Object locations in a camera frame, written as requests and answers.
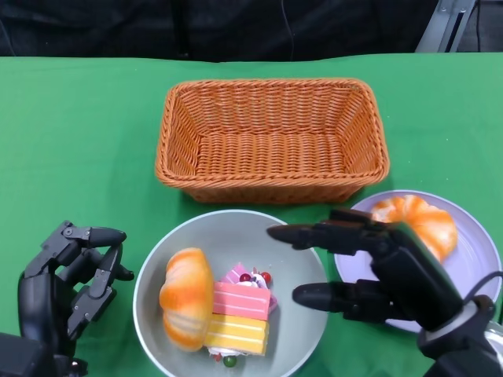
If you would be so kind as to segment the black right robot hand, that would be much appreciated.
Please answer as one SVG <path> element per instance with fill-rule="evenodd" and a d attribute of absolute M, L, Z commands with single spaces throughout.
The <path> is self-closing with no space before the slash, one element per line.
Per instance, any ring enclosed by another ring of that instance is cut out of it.
<path fill-rule="evenodd" d="M 403 222 L 383 223 L 343 209 L 313 225 L 278 225 L 267 233 L 295 250 L 320 247 L 351 257 L 365 251 L 371 258 L 375 280 L 300 285 L 292 299 L 301 306 L 367 323 L 411 320 L 427 331 L 452 322 L 464 308 L 445 269 Z"/>

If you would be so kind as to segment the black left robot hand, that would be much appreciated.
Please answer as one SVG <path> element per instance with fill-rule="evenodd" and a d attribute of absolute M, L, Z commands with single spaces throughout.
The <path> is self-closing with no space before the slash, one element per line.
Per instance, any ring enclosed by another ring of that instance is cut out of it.
<path fill-rule="evenodd" d="M 121 263 L 126 238 L 117 229 L 70 221 L 51 232 L 18 282 L 21 335 L 73 357 L 77 339 L 115 298 L 114 281 L 134 279 Z"/>

